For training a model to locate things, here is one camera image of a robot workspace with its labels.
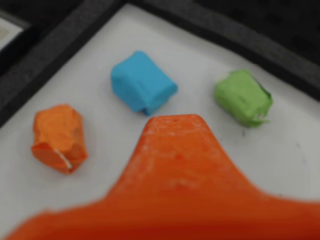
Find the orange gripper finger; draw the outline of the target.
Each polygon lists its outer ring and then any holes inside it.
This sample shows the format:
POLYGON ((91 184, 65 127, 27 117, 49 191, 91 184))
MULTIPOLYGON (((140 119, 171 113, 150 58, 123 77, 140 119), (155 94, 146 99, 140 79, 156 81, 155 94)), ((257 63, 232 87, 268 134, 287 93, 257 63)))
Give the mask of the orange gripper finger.
POLYGON ((198 115, 145 126, 108 195, 46 212, 10 240, 317 240, 320 205, 273 196, 233 164, 198 115))

